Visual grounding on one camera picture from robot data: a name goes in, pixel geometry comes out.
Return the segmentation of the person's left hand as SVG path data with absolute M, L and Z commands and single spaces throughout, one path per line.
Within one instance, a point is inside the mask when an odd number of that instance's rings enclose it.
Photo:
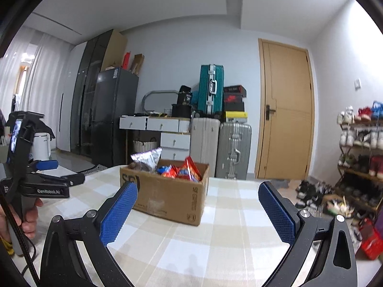
M 16 214 L 13 207 L 10 206 L 10 211 L 13 214 L 17 225 L 22 228 L 25 235 L 30 239 L 33 239 L 36 236 L 38 208 L 42 207 L 43 205 L 44 203 L 42 202 L 42 200 L 37 198 L 33 208 L 31 208 L 25 213 L 25 217 L 23 221 L 20 220 L 19 216 Z M 10 233 L 8 230 L 8 224 L 6 221 L 6 215 L 3 208 L 1 208 L 1 238 L 9 243 L 11 242 Z

